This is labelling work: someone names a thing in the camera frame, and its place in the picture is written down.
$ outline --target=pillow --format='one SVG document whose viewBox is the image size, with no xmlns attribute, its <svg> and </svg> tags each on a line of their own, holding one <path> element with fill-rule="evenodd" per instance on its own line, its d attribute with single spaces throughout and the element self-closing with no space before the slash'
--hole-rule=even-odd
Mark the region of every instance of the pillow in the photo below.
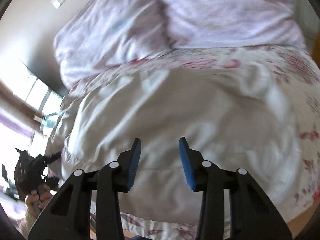
<svg viewBox="0 0 320 240">
<path fill-rule="evenodd" d="M 64 84 L 169 51 L 158 0 L 91 0 L 54 39 Z"/>
<path fill-rule="evenodd" d="M 305 46 L 290 0 L 162 1 L 174 48 Z"/>
</svg>

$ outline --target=white wall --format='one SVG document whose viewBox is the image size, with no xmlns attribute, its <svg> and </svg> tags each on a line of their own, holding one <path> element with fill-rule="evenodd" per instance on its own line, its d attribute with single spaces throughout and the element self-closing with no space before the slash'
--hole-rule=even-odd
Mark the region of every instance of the white wall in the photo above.
<svg viewBox="0 0 320 240">
<path fill-rule="evenodd" d="M 65 93 L 53 38 L 89 1 L 66 0 L 56 9 L 51 0 L 12 0 L 0 20 L 0 68 L 10 67 L 6 57 L 17 57 L 49 87 Z"/>
</svg>

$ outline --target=hand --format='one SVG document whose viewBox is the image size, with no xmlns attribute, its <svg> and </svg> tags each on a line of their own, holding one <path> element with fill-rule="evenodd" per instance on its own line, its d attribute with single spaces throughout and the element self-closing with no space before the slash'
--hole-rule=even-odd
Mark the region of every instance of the hand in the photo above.
<svg viewBox="0 0 320 240">
<path fill-rule="evenodd" d="M 50 193 L 50 187 L 48 185 L 44 185 L 44 189 L 45 189 L 45 192 L 40 196 L 40 199 L 37 194 L 33 194 L 33 195 L 29 194 L 26 197 L 27 209 L 29 213 L 31 213 L 34 217 L 37 217 L 37 214 L 35 209 L 33 208 L 33 203 L 37 203 L 38 207 L 40 209 L 43 209 L 53 197 Z"/>
</svg>

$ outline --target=bed sheet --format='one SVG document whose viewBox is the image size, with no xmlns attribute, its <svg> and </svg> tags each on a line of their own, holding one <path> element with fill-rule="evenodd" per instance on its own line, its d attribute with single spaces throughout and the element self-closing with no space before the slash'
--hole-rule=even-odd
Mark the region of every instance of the bed sheet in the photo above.
<svg viewBox="0 0 320 240">
<path fill-rule="evenodd" d="M 289 46 L 181 49 L 132 61 L 74 86 L 45 154 L 63 151 L 51 169 L 66 179 L 100 169 L 139 137 L 134 187 L 119 195 L 124 229 L 191 240 L 201 193 L 185 182 L 185 136 L 219 167 L 248 169 L 290 221 L 320 198 L 319 78 L 309 54 Z"/>
</svg>

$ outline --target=wrinkled fabric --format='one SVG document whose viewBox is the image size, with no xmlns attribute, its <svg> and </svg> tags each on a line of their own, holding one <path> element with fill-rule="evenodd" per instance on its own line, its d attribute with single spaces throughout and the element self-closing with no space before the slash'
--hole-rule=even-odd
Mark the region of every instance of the wrinkled fabric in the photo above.
<svg viewBox="0 0 320 240">
<path fill-rule="evenodd" d="M 53 46 L 67 88 L 92 73 L 170 50 L 158 0 L 91 0 Z"/>
<path fill-rule="evenodd" d="M 291 0 L 162 0 L 174 48 L 304 48 Z"/>
<path fill-rule="evenodd" d="M 201 193 L 185 181 L 185 136 L 219 167 L 246 168 L 290 221 L 320 195 L 319 77 L 294 47 L 177 50 L 134 61 L 74 86 L 62 114 L 72 118 L 61 119 L 46 155 L 59 143 L 55 168 L 66 179 L 100 169 L 140 138 L 134 187 L 119 195 L 123 227 L 156 240 L 192 239 Z"/>
</svg>

